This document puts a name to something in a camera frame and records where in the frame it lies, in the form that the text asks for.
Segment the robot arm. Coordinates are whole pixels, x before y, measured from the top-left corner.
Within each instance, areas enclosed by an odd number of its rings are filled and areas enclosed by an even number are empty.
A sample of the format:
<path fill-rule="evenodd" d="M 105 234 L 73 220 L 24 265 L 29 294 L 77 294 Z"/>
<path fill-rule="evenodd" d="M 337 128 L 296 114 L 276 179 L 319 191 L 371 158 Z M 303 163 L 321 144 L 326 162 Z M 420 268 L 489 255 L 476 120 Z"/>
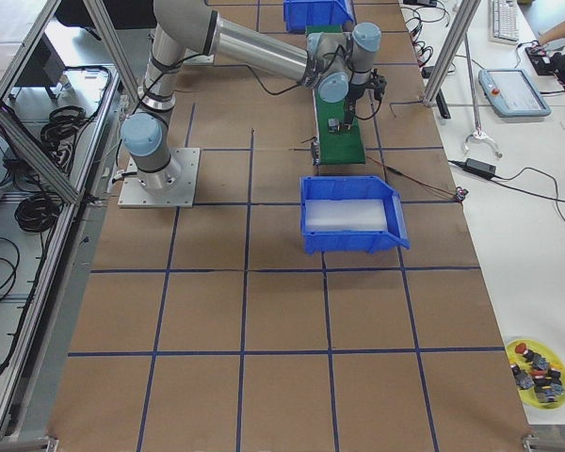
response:
<path fill-rule="evenodd" d="M 157 1 L 153 47 L 137 106 L 121 126 L 121 141 L 136 164 L 140 189 L 161 196 L 182 183 L 184 166 L 167 144 L 179 71 L 193 56 L 223 54 L 314 89 L 329 104 L 344 105 L 344 126 L 357 120 L 356 103 L 371 89 L 380 100 L 385 78 L 374 69 L 381 32 L 359 23 L 349 31 L 316 32 L 299 48 L 224 19 L 203 1 Z"/>

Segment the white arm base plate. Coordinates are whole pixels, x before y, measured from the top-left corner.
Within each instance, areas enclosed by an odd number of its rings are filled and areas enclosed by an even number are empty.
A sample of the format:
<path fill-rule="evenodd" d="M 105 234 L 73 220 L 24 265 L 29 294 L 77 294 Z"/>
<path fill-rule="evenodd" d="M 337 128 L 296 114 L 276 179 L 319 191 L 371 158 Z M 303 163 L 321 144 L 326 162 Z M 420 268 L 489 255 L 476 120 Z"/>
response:
<path fill-rule="evenodd" d="M 195 199 L 201 150 L 170 148 L 169 165 L 156 173 L 137 169 L 133 157 L 128 171 L 136 175 L 123 180 L 119 206 L 124 208 L 184 207 L 191 208 Z"/>

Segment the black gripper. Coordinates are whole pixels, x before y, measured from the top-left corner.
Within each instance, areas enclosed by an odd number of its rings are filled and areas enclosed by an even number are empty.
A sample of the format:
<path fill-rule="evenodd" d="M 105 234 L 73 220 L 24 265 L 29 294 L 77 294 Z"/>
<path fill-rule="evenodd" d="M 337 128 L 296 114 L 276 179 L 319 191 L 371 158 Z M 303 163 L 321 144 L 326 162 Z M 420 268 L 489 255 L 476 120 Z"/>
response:
<path fill-rule="evenodd" d="M 344 103 L 344 127 L 347 131 L 352 128 L 353 118 L 358 118 L 356 114 L 357 101 L 363 97 L 368 89 L 374 91 L 374 99 L 378 102 L 378 106 L 376 111 L 371 115 L 371 118 L 373 118 L 379 112 L 386 86 L 387 81 L 385 77 L 378 74 L 377 69 L 367 72 L 352 73 Z"/>

